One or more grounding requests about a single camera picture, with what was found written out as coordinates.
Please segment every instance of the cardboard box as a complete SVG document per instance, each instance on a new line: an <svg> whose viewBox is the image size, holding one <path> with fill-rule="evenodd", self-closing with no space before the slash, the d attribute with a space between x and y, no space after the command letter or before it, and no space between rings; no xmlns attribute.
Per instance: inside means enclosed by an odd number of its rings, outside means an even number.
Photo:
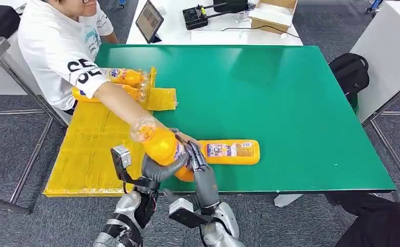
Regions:
<svg viewBox="0 0 400 247"><path fill-rule="evenodd" d="M259 0L256 8L249 12L251 27L274 33L284 33L293 23L298 0Z"/></svg>

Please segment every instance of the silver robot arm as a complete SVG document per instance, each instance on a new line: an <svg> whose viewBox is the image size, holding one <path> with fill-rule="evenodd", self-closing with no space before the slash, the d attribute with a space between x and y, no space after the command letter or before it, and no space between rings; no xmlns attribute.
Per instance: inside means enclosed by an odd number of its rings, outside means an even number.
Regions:
<svg viewBox="0 0 400 247"><path fill-rule="evenodd" d="M218 186L212 168L207 164L199 147L193 142L186 144L189 154L188 165L194 172L195 194L179 198L164 189L170 201L170 218L189 228L200 228L200 235L205 246L209 247L244 247L238 241L239 227L236 217L226 202L218 196Z"/></svg>
<svg viewBox="0 0 400 247"><path fill-rule="evenodd" d="M145 227L135 219L135 212L141 204L141 195L131 191L118 201L112 217L99 234L94 247L134 247L142 245Z"/></svg>
<svg viewBox="0 0 400 247"><path fill-rule="evenodd" d="M134 180L126 168L131 164L131 155L124 146L111 149L118 179L134 184L131 192L118 201L112 217L94 242L94 247L142 246L146 228L156 211L160 182L172 176L188 161L181 155L173 164L163 167L147 155L142 162L142 177Z"/></svg>

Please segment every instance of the floor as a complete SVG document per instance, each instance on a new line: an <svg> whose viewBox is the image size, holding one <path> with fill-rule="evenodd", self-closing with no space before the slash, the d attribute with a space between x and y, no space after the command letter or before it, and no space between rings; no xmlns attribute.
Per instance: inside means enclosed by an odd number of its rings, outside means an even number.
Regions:
<svg viewBox="0 0 400 247"><path fill-rule="evenodd" d="M99 0L121 42L125 42L137 1L116 10L116 0ZM347 52L371 21L366 0L299 0L294 24L305 45L318 45L327 61ZM0 110L26 109L26 96L0 96ZM400 102L394 107L400 111ZM47 118L44 115L0 116L0 198L9 199ZM400 156L400 116L378 123ZM381 194L400 201L400 172L371 127L365 131L398 187ZM65 130L53 124L18 204L33 207L19 216L0 210L0 246L90 246L111 215L118 198L47 198L41 194ZM273 206L269 195L222 196L237 215L246 246L334 246L353 222L341 207L322 195L304 195L290 206ZM168 203L160 200L144 246L201 246L196 230L167 219Z"/></svg>

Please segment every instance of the man's hand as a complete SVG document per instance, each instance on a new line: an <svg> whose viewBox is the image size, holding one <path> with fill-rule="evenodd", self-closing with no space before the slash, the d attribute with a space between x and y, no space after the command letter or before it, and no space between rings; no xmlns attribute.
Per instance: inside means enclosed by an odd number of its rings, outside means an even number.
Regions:
<svg viewBox="0 0 400 247"><path fill-rule="evenodd" d="M195 143L197 146L199 146L200 148L202 148L202 145L196 139L192 138L191 136L185 135L180 131L177 131L175 134L178 137L180 137L180 139L182 139L184 142L188 143L188 141L191 141L191 142Z"/></svg>

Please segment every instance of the black pants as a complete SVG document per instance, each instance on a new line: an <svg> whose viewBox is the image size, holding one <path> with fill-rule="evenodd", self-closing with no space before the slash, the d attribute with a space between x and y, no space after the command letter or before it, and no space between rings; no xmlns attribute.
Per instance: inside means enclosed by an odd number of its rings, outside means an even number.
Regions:
<svg viewBox="0 0 400 247"><path fill-rule="evenodd" d="M336 247L400 247L400 203L361 192L326 196L357 216Z"/></svg>
<svg viewBox="0 0 400 247"><path fill-rule="evenodd" d="M76 109L76 105L77 105L77 100L75 101L75 104L73 105L73 107L71 109L64 110L64 112L70 116L73 116L73 113L75 112L75 109Z"/></svg>

